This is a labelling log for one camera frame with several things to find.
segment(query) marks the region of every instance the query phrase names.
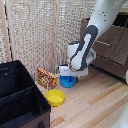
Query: black plastic container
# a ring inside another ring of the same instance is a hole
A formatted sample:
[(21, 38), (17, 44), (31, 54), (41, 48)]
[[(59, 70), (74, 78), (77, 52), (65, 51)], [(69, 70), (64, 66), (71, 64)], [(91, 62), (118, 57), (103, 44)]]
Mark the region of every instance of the black plastic container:
[(50, 128), (50, 111), (20, 61), (0, 64), (0, 128)]

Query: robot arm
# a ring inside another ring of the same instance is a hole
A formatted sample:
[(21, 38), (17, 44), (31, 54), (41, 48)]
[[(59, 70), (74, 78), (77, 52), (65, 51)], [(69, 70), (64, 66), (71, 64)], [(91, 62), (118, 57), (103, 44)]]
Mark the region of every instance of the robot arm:
[[(93, 43), (111, 27), (125, 2), (126, 0), (97, 0), (82, 39), (68, 45), (69, 70), (72, 67), (76, 72), (81, 71), (82, 73), (95, 60), (96, 53), (91, 48)], [(63, 75), (61, 70), (63, 70), (62, 66), (60, 67), (60, 74)]]

